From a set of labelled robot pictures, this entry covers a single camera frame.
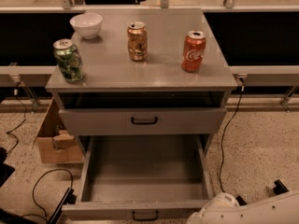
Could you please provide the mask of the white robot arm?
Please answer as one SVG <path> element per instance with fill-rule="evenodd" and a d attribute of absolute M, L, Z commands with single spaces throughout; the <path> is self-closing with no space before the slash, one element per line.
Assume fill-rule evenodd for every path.
<path fill-rule="evenodd" d="M 240 206 L 231 194 L 221 192 L 186 224 L 299 224 L 299 191 Z"/>

